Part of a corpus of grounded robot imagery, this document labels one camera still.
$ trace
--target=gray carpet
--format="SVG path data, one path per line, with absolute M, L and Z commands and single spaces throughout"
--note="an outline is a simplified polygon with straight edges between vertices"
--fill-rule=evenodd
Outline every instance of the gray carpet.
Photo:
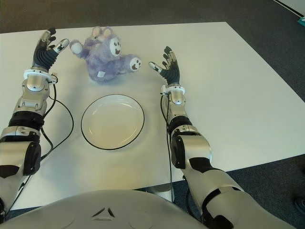
M 305 101 L 305 27 L 272 0 L 1 0 L 0 15 L 1 33 L 226 21 Z M 229 174 L 269 212 L 305 229 L 305 216 L 293 205 L 294 196 L 305 197 L 304 168 L 302 155 Z M 184 209 L 186 189 L 185 182 L 174 183 L 175 203 Z

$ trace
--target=silver arm segment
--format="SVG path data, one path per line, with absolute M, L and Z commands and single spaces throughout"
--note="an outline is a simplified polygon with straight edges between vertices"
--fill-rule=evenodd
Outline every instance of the silver arm segment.
M 211 166 L 210 145 L 190 122 L 184 110 L 183 91 L 170 87 L 162 108 L 164 114 L 169 109 L 166 118 L 172 163 L 184 173 L 203 224 L 224 229 L 293 228 L 264 210 L 227 173 Z
M 22 96 L 19 98 L 9 126 L 0 136 L 0 223 L 11 208 L 25 176 L 35 174 L 40 168 L 40 129 L 44 123 L 49 84 L 57 83 L 57 75 L 49 69 L 58 54 L 68 46 L 63 39 L 49 46 L 55 37 L 51 28 L 39 39 L 34 52 L 32 68 L 24 73 Z

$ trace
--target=purple stuffed animal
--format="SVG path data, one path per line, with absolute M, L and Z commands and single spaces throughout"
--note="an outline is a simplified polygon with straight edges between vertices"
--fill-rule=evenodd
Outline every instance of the purple stuffed animal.
M 121 55 L 121 41 L 110 27 L 104 30 L 94 27 L 84 45 L 73 40 L 70 49 L 78 58 L 85 59 L 89 76 L 99 83 L 107 82 L 119 73 L 136 72 L 142 64 L 137 55 Z

